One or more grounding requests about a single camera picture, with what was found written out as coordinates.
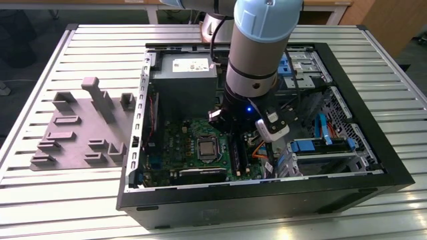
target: green circuit board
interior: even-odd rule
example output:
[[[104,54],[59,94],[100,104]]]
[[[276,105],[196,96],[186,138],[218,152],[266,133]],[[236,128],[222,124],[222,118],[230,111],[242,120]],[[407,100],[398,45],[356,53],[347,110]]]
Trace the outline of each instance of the green circuit board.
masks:
[[[199,159],[198,138],[216,139],[218,158],[207,163]],[[152,171],[151,177],[156,187],[170,186],[170,176],[174,171],[191,168],[227,169],[227,181],[254,180],[262,178],[260,164],[248,166],[250,172],[238,176],[232,170],[228,138],[206,119],[166,122],[164,146],[160,155],[162,169]]]

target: aluminum table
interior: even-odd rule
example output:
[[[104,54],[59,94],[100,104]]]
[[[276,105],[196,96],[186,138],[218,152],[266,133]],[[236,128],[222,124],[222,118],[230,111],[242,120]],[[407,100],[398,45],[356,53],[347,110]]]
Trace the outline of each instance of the aluminum table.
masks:
[[[200,42],[198,25],[80,25],[66,31],[0,150],[0,238],[426,239],[427,100],[367,30],[299,26],[291,42],[326,42],[416,183],[340,214],[147,231],[116,211],[120,168],[29,170],[58,91],[82,78],[111,97],[138,92],[144,44]]]

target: black case frame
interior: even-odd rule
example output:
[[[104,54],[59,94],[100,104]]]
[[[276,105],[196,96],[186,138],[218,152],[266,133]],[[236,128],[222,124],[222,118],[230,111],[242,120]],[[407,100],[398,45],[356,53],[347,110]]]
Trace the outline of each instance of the black case frame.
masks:
[[[192,46],[196,51],[198,48],[206,50],[210,44],[159,43],[146,47],[156,48],[156,52],[182,53],[182,46]],[[230,47],[230,44],[219,43],[216,46]],[[342,212],[378,194],[395,192],[415,183],[328,45],[306,42],[287,45],[288,48],[307,46],[318,52],[350,108],[352,121],[359,125],[380,162],[376,169],[382,169],[384,174],[124,192],[124,161],[116,209],[135,212],[138,216],[140,214],[142,217],[130,215],[146,228],[200,226]]]

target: cpu socket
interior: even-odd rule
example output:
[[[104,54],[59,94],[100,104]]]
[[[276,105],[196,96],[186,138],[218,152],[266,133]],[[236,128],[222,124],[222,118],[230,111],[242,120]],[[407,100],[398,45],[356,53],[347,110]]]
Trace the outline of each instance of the cpu socket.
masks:
[[[218,159],[219,139],[215,135],[202,135],[198,138],[198,158],[210,164]]]

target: red wire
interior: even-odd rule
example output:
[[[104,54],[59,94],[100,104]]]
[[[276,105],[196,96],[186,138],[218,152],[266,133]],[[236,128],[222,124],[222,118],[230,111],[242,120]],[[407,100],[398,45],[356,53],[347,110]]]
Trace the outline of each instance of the red wire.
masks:
[[[327,123],[327,126],[330,127],[332,138],[336,138],[338,135],[336,135],[335,129],[334,129],[334,127],[332,127],[332,124],[331,124],[331,123]]]
[[[151,115],[151,131],[150,131],[150,135],[147,138],[147,142],[144,144],[144,148],[147,147],[147,144],[150,142],[150,138],[152,137],[154,133],[155,133],[155,113],[154,113],[154,99],[152,96],[150,96],[150,115]]]

